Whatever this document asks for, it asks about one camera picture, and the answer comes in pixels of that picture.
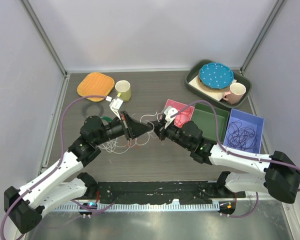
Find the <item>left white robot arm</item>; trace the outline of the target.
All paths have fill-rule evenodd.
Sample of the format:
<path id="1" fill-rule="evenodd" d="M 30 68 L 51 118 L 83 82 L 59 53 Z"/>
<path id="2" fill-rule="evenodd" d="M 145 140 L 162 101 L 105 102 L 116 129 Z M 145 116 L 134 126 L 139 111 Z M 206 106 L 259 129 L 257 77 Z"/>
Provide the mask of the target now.
<path id="1" fill-rule="evenodd" d="M 4 191 L 4 219 L 10 219 L 21 234 L 31 231 L 43 218 L 44 198 L 69 176 L 92 162 L 101 153 L 99 145 L 121 136 L 133 140 L 152 129 L 151 124 L 133 119 L 126 111 L 107 125 L 97 115 L 86 118 L 80 136 L 61 153 L 54 165 L 22 187 L 10 186 Z"/>

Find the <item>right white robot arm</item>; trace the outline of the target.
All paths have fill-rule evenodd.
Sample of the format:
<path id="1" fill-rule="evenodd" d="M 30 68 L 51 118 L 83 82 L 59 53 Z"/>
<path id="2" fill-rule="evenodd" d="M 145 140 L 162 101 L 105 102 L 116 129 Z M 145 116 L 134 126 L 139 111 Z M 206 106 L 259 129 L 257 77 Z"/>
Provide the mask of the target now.
<path id="1" fill-rule="evenodd" d="M 223 198 L 237 192 L 268 193 L 274 199 L 287 204 L 296 200 L 300 185 L 300 170 L 283 152 L 254 154 L 219 145 L 205 139 L 203 132 L 193 122 L 181 128 L 173 123 L 167 125 L 157 120 L 149 123 L 155 134 L 163 141 L 166 138 L 190 152 L 196 162 L 225 166 L 242 173 L 223 172 L 216 184 L 216 193 Z"/>

